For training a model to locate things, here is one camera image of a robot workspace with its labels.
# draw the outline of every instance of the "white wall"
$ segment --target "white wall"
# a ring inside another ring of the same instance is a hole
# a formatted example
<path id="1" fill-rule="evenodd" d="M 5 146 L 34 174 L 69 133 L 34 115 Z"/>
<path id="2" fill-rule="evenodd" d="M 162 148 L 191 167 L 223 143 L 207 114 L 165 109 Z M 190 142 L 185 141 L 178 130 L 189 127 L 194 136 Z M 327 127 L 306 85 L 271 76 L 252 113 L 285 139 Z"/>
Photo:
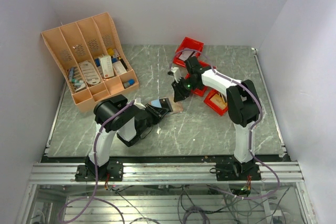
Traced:
<path id="1" fill-rule="evenodd" d="M 14 223 L 50 131 L 63 80 L 40 32 L 59 25 L 48 0 L 0 0 L 1 223 Z"/>
<path id="2" fill-rule="evenodd" d="M 259 56 L 319 221 L 335 223 L 336 0 L 288 0 Z"/>
<path id="3" fill-rule="evenodd" d="M 122 43 L 260 46 L 286 0 L 51 0 L 66 24 L 108 11 Z"/>

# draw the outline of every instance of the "white panel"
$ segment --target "white panel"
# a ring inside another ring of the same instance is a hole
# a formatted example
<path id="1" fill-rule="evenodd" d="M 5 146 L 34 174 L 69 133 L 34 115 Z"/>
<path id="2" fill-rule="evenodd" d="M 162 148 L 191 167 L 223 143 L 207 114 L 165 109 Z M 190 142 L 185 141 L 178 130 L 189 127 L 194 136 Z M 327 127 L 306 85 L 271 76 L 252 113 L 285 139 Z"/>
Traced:
<path id="1" fill-rule="evenodd" d="M 51 0 L 61 21 L 108 11 L 122 43 L 258 47 L 286 0 Z"/>
<path id="2" fill-rule="evenodd" d="M 299 161 L 319 222 L 334 223 L 336 0 L 288 0 L 259 56 L 284 142 Z"/>
<path id="3" fill-rule="evenodd" d="M 0 219 L 14 223 L 62 85 L 40 32 L 59 26 L 48 0 L 0 0 Z"/>

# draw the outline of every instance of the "black mounting bracket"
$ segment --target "black mounting bracket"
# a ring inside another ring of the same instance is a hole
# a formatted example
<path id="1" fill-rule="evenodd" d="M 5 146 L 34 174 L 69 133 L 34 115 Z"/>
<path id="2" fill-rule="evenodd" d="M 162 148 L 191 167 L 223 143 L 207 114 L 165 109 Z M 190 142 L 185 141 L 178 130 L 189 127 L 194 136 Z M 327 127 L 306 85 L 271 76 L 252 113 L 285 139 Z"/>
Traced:
<path id="1" fill-rule="evenodd" d="M 231 162 L 216 163 L 211 173 L 216 173 L 217 181 L 247 180 L 248 175 L 251 180 L 261 180 L 259 166 L 254 160 L 241 164 L 233 158 Z"/>
<path id="2" fill-rule="evenodd" d="M 107 175 L 109 174 L 109 181 L 120 182 L 123 176 L 123 165 L 117 160 L 109 161 L 106 168 L 106 173 L 99 178 L 101 181 L 107 180 Z M 96 176 L 92 173 L 86 165 L 79 165 L 75 174 L 75 181 L 77 182 L 94 182 L 96 181 Z"/>

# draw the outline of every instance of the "table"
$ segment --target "table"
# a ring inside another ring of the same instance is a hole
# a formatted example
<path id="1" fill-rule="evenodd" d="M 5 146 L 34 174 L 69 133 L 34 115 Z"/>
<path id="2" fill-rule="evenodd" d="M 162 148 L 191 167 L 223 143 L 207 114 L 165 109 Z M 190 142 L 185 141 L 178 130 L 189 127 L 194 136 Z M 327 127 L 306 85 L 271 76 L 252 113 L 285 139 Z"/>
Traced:
<path id="1" fill-rule="evenodd" d="M 143 103 L 173 94 L 173 78 L 167 75 L 176 45 L 123 45 L 123 50 L 140 83 L 139 90 L 129 93 L 131 100 Z M 250 47 L 205 46 L 203 52 L 217 69 L 239 80 L 254 82 L 264 118 L 255 131 L 257 154 L 282 154 L 281 136 L 262 80 L 258 61 Z M 152 132 L 132 147 L 115 137 L 110 156 L 180 156 L 233 154 L 235 128 L 228 114 L 219 116 L 204 102 L 191 95 L 182 102 L 184 111 L 165 117 Z M 70 91 L 65 90 L 51 136 L 49 157 L 84 157 L 93 145 L 95 121 L 93 112 L 81 113 Z"/>

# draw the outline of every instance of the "wooden organizer box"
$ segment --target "wooden organizer box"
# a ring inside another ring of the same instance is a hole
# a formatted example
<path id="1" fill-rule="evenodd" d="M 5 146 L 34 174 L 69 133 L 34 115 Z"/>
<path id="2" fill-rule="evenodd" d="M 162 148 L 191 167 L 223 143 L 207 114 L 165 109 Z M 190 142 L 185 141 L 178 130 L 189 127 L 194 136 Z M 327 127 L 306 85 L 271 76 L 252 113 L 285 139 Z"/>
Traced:
<path id="1" fill-rule="evenodd" d="M 81 112 L 92 110 L 100 100 L 117 94 L 125 94 L 139 87 L 135 72 L 122 51 L 115 28 L 110 15 L 102 13 L 42 32 L 45 44 L 63 73 L 73 101 Z M 101 55 L 108 55 L 107 49 L 109 48 L 118 51 L 127 66 L 127 72 L 118 75 L 113 67 L 114 77 L 103 80 L 101 75 L 99 75 L 99 84 L 91 86 L 86 83 L 84 90 L 75 92 L 74 85 L 68 79 L 69 70 L 72 67 L 77 67 L 81 79 L 85 81 L 79 68 L 79 63 L 87 60 L 92 63 L 97 73 L 99 73 L 94 60 Z M 125 89 L 123 83 L 130 79 L 133 79 L 135 83 Z"/>

